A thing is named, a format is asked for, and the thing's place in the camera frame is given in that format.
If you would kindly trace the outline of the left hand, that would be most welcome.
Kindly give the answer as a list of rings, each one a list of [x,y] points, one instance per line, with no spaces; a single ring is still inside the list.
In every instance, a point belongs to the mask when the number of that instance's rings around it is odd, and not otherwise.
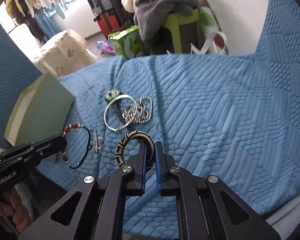
[[[7,192],[7,197],[6,202],[0,202],[0,216],[12,217],[16,230],[21,233],[32,223],[32,219],[14,187]]]

